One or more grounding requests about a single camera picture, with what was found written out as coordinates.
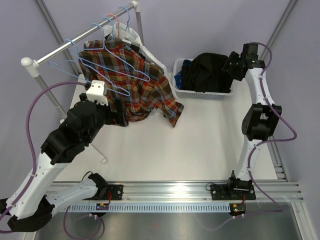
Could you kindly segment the blue plaid shirt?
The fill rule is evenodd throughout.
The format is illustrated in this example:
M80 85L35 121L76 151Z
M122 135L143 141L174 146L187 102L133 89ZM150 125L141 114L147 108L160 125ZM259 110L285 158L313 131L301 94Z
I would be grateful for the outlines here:
M185 59L182 63L181 70L174 76L176 86L179 90L183 89L183 69L190 67L191 64L191 60Z

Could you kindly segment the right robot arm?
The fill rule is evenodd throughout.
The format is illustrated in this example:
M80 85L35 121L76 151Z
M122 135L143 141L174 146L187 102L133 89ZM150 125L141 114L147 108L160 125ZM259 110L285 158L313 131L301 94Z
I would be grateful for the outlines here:
M242 53L232 52L222 70L235 80L245 80L249 87L251 107L246 113L241 131L242 151L235 170L218 192L230 200L254 200L253 170L262 145L273 136L282 114L282 107L273 101L267 85L267 64L258 56L259 43L243 45Z

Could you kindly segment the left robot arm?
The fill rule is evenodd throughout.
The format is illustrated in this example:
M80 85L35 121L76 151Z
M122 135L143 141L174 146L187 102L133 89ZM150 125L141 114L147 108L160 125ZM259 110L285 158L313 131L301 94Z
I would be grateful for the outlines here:
M55 193L47 190L104 125L128 125L122 99L117 97L114 102L110 107L81 97L68 110L65 121L48 135L41 146L36 171L31 174L31 185L25 192L21 186L12 197L0 201L0 212L11 216L7 222L11 232L36 232L64 208L85 199L101 200L107 195L108 183L98 173Z

